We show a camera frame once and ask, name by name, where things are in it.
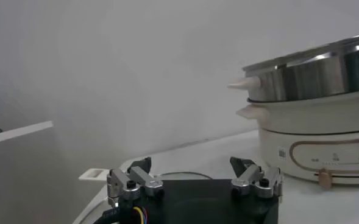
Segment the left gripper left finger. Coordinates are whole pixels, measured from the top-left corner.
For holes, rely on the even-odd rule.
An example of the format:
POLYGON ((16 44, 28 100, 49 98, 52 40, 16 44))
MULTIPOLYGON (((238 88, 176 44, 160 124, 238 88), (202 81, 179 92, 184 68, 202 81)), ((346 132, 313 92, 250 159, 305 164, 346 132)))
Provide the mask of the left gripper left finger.
POLYGON ((125 201, 135 201, 142 196, 158 200, 163 198, 163 181, 149 174, 151 167, 152 158, 146 157, 132 162, 125 172, 110 169, 107 174, 108 204, 115 207, 120 198, 125 201))

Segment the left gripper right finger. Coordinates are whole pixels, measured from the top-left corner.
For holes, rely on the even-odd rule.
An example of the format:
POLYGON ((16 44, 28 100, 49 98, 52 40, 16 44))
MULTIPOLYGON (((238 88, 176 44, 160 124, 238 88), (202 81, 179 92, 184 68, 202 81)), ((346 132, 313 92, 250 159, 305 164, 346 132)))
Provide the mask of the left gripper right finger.
POLYGON ((230 165, 236 177, 230 181, 230 194, 233 201, 241 201, 249 195, 260 199, 276 198, 282 202, 283 175, 278 167, 264 170, 251 159, 231 157, 230 165))

